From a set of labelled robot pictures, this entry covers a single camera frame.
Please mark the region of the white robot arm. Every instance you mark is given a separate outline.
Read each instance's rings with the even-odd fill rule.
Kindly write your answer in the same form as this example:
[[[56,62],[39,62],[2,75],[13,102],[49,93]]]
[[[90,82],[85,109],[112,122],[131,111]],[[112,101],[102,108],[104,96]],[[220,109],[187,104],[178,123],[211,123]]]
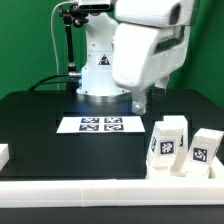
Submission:
[[[198,0],[79,0],[87,19],[87,61],[78,93],[95,102],[128,95],[132,111],[147,108],[147,89],[166,92],[185,61]]]

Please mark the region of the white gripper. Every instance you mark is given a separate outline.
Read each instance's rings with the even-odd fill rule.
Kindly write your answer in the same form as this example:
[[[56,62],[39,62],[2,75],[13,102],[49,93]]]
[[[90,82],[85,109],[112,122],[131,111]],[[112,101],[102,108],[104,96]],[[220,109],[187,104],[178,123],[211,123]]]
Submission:
[[[189,27],[152,28],[121,23],[114,36],[112,75],[117,86],[131,92],[132,112],[144,115],[147,96],[144,91],[154,84],[152,98],[166,95],[170,73],[186,59]]]

